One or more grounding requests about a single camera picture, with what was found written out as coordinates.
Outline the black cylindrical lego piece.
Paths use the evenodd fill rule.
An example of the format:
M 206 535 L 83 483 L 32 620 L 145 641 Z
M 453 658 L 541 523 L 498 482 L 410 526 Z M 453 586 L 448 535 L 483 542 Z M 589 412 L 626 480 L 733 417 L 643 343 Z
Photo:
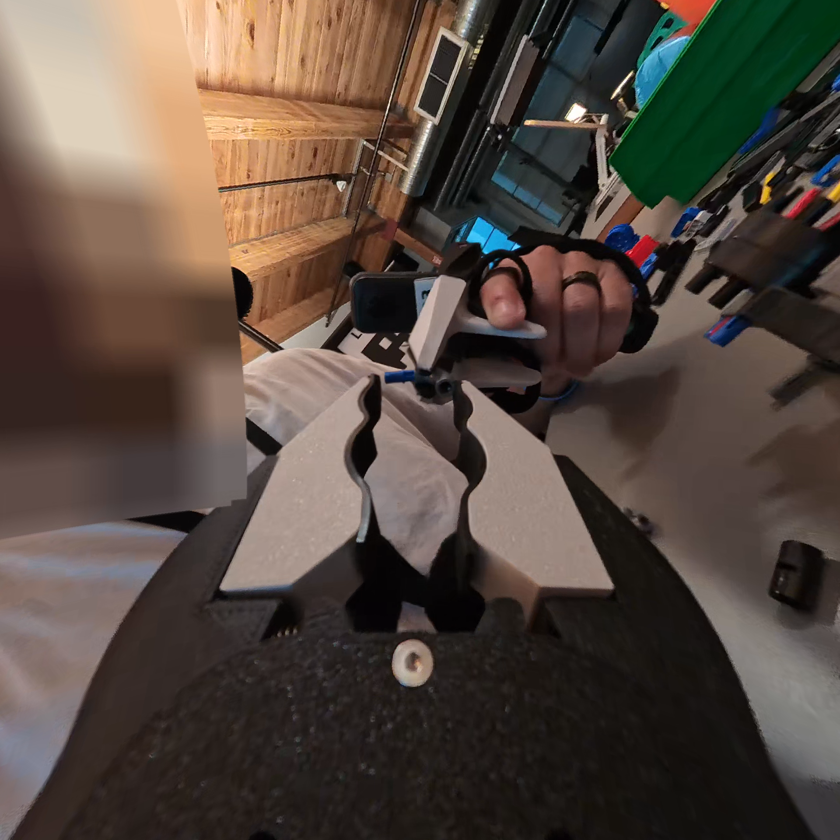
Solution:
M 820 596 L 826 556 L 809 543 L 781 543 L 770 579 L 769 596 L 802 613 L 813 613 Z

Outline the person's left hand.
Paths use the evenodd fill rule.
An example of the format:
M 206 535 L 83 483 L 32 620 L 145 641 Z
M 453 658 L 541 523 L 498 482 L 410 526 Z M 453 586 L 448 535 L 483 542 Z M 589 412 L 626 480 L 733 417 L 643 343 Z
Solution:
M 522 259 L 532 279 L 530 302 L 522 300 L 517 263 L 504 259 L 480 289 L 480 304 L 495 328 L 512 331 L 525 321 L 545 328 L 533 344 L 542 371 L 542 393 L 556 394 L 617 355 L 629 326 L 634 294 L 613 261 L 580 251 L 540 246 Z

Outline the green panel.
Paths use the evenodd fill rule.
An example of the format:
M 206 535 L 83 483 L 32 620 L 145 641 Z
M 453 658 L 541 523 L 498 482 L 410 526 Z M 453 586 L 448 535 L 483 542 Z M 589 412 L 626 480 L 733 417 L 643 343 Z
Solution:
M 722 1 L 612 154 L 643 205 L 698 194 L 839 39 L 838 1 Z

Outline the white vent grille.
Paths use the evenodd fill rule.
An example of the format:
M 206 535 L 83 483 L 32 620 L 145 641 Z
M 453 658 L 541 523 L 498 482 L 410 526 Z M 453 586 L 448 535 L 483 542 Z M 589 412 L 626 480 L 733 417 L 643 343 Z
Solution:
M 449 29 L 438 29 L 413 106 L 422 119 L 439 125 L 468 47 L 468 41 Z

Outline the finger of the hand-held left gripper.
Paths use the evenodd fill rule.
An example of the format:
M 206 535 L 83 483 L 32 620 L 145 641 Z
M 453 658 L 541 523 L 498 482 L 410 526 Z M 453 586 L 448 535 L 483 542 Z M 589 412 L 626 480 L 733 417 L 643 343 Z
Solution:
M 416 374 L 431 372 L 448 339 L 463 329 L 470 316 L 467 289 L 458 277 L 442 275 L 434 280 L 408 339 Z

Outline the black and blue lego assembly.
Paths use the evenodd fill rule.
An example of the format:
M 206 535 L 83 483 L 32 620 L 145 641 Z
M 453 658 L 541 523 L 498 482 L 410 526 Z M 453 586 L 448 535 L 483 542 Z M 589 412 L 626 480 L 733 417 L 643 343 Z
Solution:
M 719 319 L 705 333 L 719 348 L 749 329 L 762 330 L 805 353 L 804 367 L 770 391 L 775 408 L 838 379 L 838 212 L 819 199 L 797 215 L 761 209 L 714 245 L 686 285 L 694 295 L 726 283 L 709 303 Z

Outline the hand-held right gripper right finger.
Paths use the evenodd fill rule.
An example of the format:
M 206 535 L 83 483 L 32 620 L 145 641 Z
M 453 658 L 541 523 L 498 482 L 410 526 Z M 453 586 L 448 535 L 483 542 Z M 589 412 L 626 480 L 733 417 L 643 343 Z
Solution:
M 458 579 L 535 613 L 551 597 L 607 598 L 614 584 L 548 446 L 474 385 L 458 385 L 457 468 L 467 479 Z

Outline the pile of lego pieces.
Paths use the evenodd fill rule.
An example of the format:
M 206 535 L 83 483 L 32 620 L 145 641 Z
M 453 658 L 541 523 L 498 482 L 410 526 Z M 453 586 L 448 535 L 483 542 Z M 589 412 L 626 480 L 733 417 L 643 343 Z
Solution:
M 656 312 L 690 261 L 698 259 L 686 285 L 749 214 L 797 215 L 819 199 L 833 204 L 828 214 L 838 212 L 838 84 L 821 94 L 796 91 L 785 99 L 781 128 L 743 155 L 698 206 L 684 207 L 666 236 L 634 238 L 631 224 L 607 232 L 605 244 L 624 250 L 639 268 Z

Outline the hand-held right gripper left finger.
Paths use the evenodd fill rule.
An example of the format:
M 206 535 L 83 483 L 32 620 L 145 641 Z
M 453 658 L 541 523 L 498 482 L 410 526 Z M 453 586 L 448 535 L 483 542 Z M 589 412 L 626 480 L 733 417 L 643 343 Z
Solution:
M 377 456 L 382 381 L 370 374 L 279 453 L 220 584 L 224 595 L 351 595 L 378 532 L 365 476 Z

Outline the metal air duct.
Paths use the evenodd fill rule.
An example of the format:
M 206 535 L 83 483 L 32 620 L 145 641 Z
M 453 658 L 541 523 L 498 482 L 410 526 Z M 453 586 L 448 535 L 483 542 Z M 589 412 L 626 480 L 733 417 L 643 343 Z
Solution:
M 400 181 L 408 197 L 424 194 L 498 6 L 498 1 L 457 2 L 453 22 L 437 28 L 413 104 L 419 122 Z

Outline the black lego connector with pin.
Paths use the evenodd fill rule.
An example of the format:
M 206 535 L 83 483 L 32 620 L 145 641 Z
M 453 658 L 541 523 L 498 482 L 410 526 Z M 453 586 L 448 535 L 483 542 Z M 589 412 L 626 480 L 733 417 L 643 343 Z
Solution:
M 417 395 L 427 403 L 443 405 L 454 397 L 455 382 L 448 371 L 415 369 L 413 386 Z

